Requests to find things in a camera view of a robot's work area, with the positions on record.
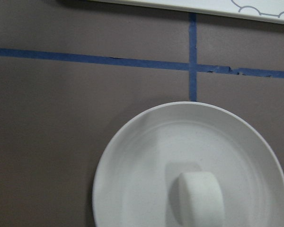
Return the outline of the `cream round plate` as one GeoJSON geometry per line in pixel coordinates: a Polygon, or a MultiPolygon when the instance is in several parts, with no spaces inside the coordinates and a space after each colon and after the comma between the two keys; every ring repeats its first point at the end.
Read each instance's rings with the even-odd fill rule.
{"type": "Polygon", "coordinates": [[[210,172],[225,227],[284,227],[284,173],[264,138],[219,107],[174,102],[142,112],[111,139],[93,183],[98,227],[182,227],[179,177],[210,172]]]}

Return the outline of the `white steamed bun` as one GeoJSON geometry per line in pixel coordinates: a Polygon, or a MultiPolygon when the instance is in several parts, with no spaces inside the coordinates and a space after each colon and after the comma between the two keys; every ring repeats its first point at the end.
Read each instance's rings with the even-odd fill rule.
{"type": "Polygon", "coordinates": [[[178,177],[179,210],[184,227],[222,227],[225,211],[221,187],[211,172],[178,177]]]}

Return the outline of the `white bear tray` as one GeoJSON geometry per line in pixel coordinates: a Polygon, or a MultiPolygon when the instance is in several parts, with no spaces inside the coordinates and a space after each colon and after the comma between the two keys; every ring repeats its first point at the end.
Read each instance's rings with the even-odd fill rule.
{"type": "Polygon", "coordinates": [[[105,3],[170,9],[284,25],[284,0],[106,0],[105,3]]]}

